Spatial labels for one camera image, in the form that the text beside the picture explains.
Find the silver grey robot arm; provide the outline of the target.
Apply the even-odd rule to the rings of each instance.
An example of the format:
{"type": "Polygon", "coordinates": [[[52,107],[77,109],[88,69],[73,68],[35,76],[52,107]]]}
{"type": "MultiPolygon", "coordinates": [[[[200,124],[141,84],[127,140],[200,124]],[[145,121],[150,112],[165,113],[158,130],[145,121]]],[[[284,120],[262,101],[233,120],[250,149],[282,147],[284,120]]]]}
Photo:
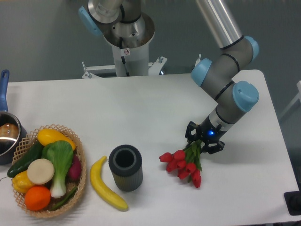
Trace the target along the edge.
{"type": "MultiPolygon", "coordinates": [[[[198,0],[196,4],[222,54],[215,61],[201,60],[191,72],[193,81],[217,106],[200,125],[190,122],[185,136],[189,143],[201,140],[201,150],[213,154],[223,150],[221,137],[259,100],[254,85],[233,81],[257,57],[259,45],[242,34],[223,1],[198,0]]],[[[149,43],[155,27],[141,11],[140,1],[91,0],[79,8],[78,14],[93,35],[103,36],[111,45],[118,77],[150,75],[149,43]]]]}

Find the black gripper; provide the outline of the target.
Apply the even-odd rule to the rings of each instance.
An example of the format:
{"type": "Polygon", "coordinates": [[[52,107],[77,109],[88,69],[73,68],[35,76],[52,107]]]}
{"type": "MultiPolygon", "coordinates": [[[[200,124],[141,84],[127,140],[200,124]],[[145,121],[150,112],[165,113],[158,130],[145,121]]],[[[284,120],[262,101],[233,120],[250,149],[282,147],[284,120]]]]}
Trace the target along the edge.
{"type": "Polygon", "coordinates": [[[199,139],[204,142],[202,153],[214,154],[224,149],[221,137],[228,131],[228,123],[218,116],[207,116],[201,124],[190,121],[187,125],[185,138],[190,145],[199,139]]]}

